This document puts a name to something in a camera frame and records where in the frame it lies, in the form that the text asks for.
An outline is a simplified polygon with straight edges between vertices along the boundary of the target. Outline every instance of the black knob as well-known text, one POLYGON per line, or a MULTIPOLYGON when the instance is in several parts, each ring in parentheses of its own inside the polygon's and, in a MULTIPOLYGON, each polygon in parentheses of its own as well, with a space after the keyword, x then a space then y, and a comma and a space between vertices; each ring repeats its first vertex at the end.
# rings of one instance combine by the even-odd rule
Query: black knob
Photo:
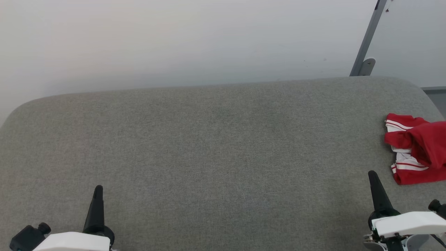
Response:
POLYGON ((427 208, 431 211, 438 212, 441 206, 442 204, 439 200, 433 200, 427 208))
POLYGON ((45 222, 40 223, 37 229, 39 229, 42 234, 49 234, 51 232, 50 226, 45 222))

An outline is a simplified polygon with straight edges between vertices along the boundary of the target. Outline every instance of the metal frame bar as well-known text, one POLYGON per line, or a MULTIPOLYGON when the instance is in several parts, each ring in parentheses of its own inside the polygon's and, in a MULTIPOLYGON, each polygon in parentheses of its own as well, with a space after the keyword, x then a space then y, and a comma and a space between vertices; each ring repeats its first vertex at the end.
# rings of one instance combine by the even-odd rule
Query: metal frame bar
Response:
POLYGON ((443 92, 446 91, 446 86, 435 86, 435 87, 421 87, 421 90, 423 90, 424 92, 443 92))
POLYGON ((375 10, 373 11, 370 22, 368 23, 363 42, 361 44, 361 47, 359 48, 358 55, 356 56, 355 63, 353 64, 353 68, 350 72, 350 76, 359 75, 359 71, 361 70, 362 63, 364 61, 368 47, 370 46, 370 42, 372 41, 373 34, 375 33, 376 27, 378 26, 378 22, 380 21, 381 14, 384 11, 386 3, 387 0, 378 0, 378 2, 376 3, 375 10))

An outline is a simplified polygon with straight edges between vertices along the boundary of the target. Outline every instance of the gray metal pole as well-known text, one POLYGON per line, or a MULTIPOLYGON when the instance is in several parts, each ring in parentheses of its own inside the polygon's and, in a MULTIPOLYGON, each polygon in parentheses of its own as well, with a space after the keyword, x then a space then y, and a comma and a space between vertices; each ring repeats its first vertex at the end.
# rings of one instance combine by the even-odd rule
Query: gray metal pole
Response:
POLYGON ((363 42, 361 44, 361 47, 359 48, 355 64, 353 64, 353 68, 351 69, 350 72, 350 76, 359 75, 359 71, 361 70, 365 54, 367 53, 368 47, 370 46, 370 42, 372 41, 373 34, 375 33, 376 27, 378 26, 378 22, 380 21, 381 14, 384 11, 384 6, 386 5, 386 2, 387 0, 378 0, 378 2, 376 3, 375 10, 373 11, 372 18, 368 23, 368 27, 365 32, 363 42))

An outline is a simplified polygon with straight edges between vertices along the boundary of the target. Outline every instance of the robotic arm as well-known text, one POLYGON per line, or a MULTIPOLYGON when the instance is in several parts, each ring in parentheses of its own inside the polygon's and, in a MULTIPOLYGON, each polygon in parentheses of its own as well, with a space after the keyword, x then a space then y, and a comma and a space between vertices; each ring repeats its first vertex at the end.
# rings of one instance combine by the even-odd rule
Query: robotic arm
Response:
POLYGON ((51 228, 46 223, 41 223, 38 229, 26 226, 12 238, 9 248, 12 251, 111 250, 115 241, 115 235, 104 224, 104 201, 102 195, 102 186, 96 186, 82 233, 51 234, 45 238, 44 235, 51 232, 51 228))
POLYGON ((368 173, 374 211, 368 219, 371 234, 364 236, 364 246, 372 251, 417 251, 435 234, 446 232, 446 205, 434 200, 429 209, 434 212, 396 211, 374 171, 368 173))
MULTIPOLYGON (((429 210, 434 212, 409 212, 401 214, 392 207, 390 200, 374 171, 368 173, 374 211, 368 219, 371 234, 363 238, 364 246, 372 251, 417 251, 435 234, 446 233, 446 204, 433 200, 429 210)), ((82 233, 51 232, 41 223, 39 228, 26 226, 11 240, 12 251, 110 251, 115 241, 113 231, 104 224, 103 188, 98 185, 93 193, 82 233)))

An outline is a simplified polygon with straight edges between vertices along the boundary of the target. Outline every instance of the gray upholstered cushion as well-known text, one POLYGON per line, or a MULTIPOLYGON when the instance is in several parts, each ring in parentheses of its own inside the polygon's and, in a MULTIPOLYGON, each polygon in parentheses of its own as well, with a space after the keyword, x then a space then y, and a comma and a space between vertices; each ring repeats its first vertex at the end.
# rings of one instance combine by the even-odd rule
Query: gray upholstered cushion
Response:
POLYGON ((81 231, 93 189, 121 250, 362 250, 376 170, 396 209, 446 202, 399 186, 388 113, 442 116, 394 78, 70 94, 0 129, 0 245, 27 224, 81 231))

